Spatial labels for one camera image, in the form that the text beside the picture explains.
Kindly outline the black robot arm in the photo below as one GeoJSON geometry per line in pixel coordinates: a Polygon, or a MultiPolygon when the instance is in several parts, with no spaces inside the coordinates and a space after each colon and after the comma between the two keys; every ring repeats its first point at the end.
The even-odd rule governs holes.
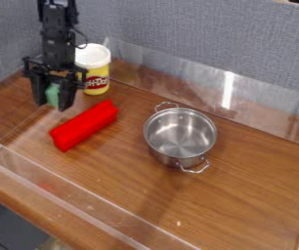
{"type": "Polygon", "coordinates": [[[56,103],[60,111],[75,103],[84,88],[88,70],[75,64],[76,50],[88,46],[88,37],[76,29],[79,11],[76,0],[56,2],[36,0],[41,22],[41,57],[24,57],[24,76],[29,79],[33,101],[48,103],[48,89],[57,85],[56,103]]]}

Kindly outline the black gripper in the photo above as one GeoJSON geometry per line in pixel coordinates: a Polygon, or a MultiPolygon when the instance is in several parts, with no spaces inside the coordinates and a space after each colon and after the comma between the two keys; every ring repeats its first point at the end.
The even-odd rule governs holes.
{"type": "Polygon", "coordinates": [[[76,66],[53,67],[41,58],[24,57],[24,76],[31,80],[33,101],[47,104],[45,91],[51,83],[59,87],[59,110],[65,111],[75,102],[77,89],[85,88],[88,71],[76,66]]]}

